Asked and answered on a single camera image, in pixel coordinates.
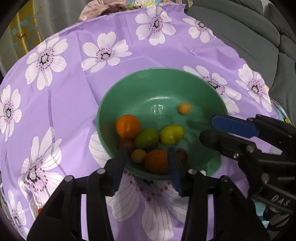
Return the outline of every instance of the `orange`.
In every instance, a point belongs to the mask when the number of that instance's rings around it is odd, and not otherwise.
[[[145,157],[145,169],[158,175],[168,172],[168,152],[163,149],[150,151]]]
[[[116,131],[121,138],[134,139],[141,132],[140,121],[133,115],[123,115],[116,122]]]

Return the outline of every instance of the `purple tablecloth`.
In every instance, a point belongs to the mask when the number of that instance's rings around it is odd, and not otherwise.
[[[278,117],[261,75],[214,34],[186,16],[183,5],[158,5],[71,26],[12,67],[1,85],[0,168],[8,209],[23,237],[66,175],[87,176],[106,163],[96,113],[106,91],[126,75],[153,67],[183,69],[209,82],[231,115]],[[253,141],[269,151],[269,144]],[[223,157],[214,177],[221,175],[246,194],[248,184],[235,161]],[[116,241],[180,240],[188,199],[178,197],[169,181],[124,173],[107,202]],[[208,238],[212,202],[209,197]],[[82,220],[87,239],[85,197]]]

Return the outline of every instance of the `yellow-green fruit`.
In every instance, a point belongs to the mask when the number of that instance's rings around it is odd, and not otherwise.
[[[134,145],[138,149],[152,149],[157,147],[159,142],[159,136],[155,129],[148,128],[140,132],[134,140]]]
[[[180,125],[170,125],[161,130],[159,133],[161,144],[175,145],[184,137],[184,128]]]
[[[135,149],[131,154],[131,159],[134,163],[144,162],[145,157],[146,157],[146,152],[142,149]]]

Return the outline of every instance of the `small yellow fruit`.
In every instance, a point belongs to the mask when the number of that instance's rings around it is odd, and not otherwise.
[[[191,105],[188,103],[181,103],[178,106],[178,111],[181,115],[187,115],[191,111]]]
[[[131,159],[134,163],[144,162],[145,157],[146,157],[146,152],[142,149],[135,149],[131,154]]]

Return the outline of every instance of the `dark red fruit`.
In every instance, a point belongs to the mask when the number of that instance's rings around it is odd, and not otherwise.
[[[178,150],[177,151],[177,156],[182,160],[182,161],[187,161],[188,155],[184,150]]]
[[[122,146],[127,148],[129,154],[131,154],[135,150],[135,145],[133,144],[133,141],[127,138],[120,139],[120,141],[118,142],[118,148]]]

